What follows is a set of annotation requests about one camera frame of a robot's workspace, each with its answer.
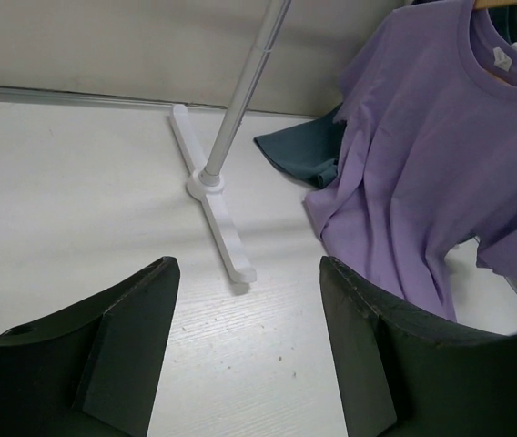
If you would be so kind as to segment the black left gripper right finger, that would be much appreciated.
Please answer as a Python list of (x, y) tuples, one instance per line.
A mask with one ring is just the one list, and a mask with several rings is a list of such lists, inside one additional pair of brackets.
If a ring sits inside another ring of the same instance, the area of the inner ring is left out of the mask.
[(324, 257), (319, 284), (350, 436), (517, 436), (517, 333), (445, 320)]

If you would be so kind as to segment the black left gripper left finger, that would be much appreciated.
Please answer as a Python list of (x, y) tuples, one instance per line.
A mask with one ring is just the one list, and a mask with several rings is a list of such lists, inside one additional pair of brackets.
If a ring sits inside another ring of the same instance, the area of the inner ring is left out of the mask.
[(180, 269), (164, 257), (0, 334), (0, 436), (144, 436)]

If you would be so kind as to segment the purple t shirt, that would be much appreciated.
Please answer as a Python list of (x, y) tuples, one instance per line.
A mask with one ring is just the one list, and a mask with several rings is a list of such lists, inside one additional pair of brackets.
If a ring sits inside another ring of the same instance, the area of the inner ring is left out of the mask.
[(340, 80), (337, 177), (306, 197), (328, 253), (455, 316), (445, 256), (517, 280), (517, 50), (470, 1), (391, 12)]

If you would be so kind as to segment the wooden clothes hanger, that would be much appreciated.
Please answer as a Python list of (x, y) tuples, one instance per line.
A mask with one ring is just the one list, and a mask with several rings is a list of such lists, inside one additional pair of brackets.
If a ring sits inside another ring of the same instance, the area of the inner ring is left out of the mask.
[(517, 5), (517, 0), (474, 0), (473, 1), (474, 10), (505, 7), (508, 5)]

